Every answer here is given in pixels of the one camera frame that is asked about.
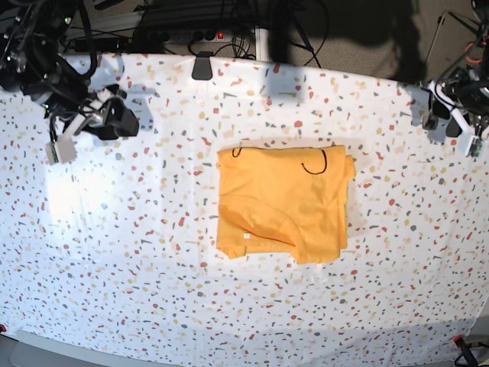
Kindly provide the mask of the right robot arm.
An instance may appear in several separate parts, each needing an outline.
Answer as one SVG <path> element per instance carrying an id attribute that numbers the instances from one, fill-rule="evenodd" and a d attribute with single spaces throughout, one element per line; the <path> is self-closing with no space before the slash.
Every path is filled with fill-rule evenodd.
<path id="1" fill-rule="evenodd" d="M 86 6 L 82 1 L 16 1 L 20 11 L 1 40 L 1 88 L 22 92 L 44 108 L 49 121 L 46 146 L 50 164 L 76 159 L 73 137 L 87 132 L 102 141 L 137 136 L 139 122 L 125 106 L 117 84 L 95 92 L 89 84 L 98 57 Z M 85 73 L 60 56 L 59 42 L 79 14 L 89 52 Z"/>

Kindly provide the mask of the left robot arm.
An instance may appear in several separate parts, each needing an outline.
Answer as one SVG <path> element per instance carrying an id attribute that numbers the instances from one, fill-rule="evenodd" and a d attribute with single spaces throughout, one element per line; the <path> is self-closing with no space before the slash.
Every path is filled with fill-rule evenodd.
<path id="1" fill-rule="evenodd" d="M 459 147 L 466 157 L 479 158 L 488 147 L 488 2 L 472 1 L 471 9 L 476 20 L 452 11 L 439 16 L 425 61 L 429 61 L 447 17 L 468 29 L 475 39 L 423 87 L 429 93 L 423 129 L 435 131 L 439 121 L 446 120 L 445 135 L 460 139 Z"/>

